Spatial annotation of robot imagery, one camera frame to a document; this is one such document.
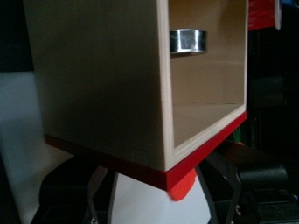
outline plywood shelf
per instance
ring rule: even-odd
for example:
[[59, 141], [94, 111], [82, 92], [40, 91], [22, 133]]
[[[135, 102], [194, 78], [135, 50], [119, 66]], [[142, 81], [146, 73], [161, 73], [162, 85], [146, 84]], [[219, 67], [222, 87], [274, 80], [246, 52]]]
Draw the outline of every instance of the plywood shelf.
[[[24, 9], [48, 144], [182, 177], [246, 117], [247, 0], [24, 0]], [[207, 31], [205, 54], [171, 57], [181, 28]]]

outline white surface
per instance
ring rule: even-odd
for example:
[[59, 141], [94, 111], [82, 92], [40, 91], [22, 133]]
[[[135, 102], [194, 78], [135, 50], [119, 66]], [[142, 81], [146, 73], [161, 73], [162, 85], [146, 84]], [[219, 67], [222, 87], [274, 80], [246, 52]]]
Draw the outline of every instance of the white surface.
[[166, 191], [119, 174], [111, 224], [207, 224], [210, 218], [198, 179], [186, 198], [173, 201]]
[[46, 145], [34, 73], [0, 73], [0, 153], [23, 224], [39, 206], [44, 176], [67, 158]]

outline red trim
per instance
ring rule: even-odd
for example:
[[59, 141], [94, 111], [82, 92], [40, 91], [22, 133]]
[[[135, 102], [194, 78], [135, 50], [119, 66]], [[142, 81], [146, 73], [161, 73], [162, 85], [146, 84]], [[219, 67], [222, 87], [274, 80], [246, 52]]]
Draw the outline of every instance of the red trim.
[[170, 171], [158, 171], [145, 165], [129, 162], [119, 157], [114, 157], [90, 148], [82, 147], [75, 143], [62, 140], [54, 136], [46, 135], [46, 142], [51, 146], [70, 152], [74, 155], [83, 156], [98, 161], [100, 165], [114, 169], [117, 172], [123, 173], [129, 177], [141, 180], [149, 185], [163, 190], [170, 190], [199, 164], [199, 162], [210, 155], [246, 119], [247, 112], [245, 112], [238, 119], [231, 122], [231, 124], [217, 134], [217, 136], [214, 136]]

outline red base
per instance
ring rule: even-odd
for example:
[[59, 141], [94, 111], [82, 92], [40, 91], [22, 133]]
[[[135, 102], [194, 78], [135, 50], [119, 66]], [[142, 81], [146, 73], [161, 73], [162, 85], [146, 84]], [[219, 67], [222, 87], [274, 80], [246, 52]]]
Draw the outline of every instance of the red base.
[[199, 162], [210, 155], [218, 145], [226, 140], [234, 129], [246, 121], [247, 112], [207, 141], [199, 149], [170, 170], [158, 171], [145, 165], [129, 162], [119, 157], [114, 157], [75, 143], [46, 135], [46, 142], [51, 146], [70, 152], [76, 156], [98, 161], [109, 169], [123, 173], [129, 177], [141, 180], [151, 186], [169, 191], [181, 181], [186, 174], [197, 167]]

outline wooden cabinet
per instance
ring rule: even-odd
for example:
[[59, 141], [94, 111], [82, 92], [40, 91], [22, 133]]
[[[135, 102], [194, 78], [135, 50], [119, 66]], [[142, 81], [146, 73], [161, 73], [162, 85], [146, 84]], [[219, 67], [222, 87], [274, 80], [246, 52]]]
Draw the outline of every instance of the wooden cabinet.
[[[246, 118], [247, 1], [24, 8], [47, 142], [170, 188]], [[207, 31], [205, 54], [171, 58], [182, 28]]]

